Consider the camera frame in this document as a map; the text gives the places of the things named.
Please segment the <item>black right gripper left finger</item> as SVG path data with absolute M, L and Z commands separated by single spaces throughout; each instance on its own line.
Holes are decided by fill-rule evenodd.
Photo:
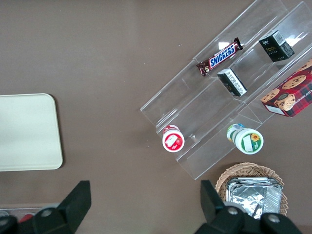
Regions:
M 57 207 L 45 208 L 32 218 L 34 233 L 74 234 L 90 207 L 90 181 L 80 181 Z

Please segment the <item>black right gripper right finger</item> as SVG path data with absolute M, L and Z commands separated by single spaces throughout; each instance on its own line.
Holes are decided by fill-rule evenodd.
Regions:
M 200 203 L 206 218 L 196 231 L 197 234 L 239 234 L 244 213 L 234 206 L 226 206 L 209 180 L 201 181 Z

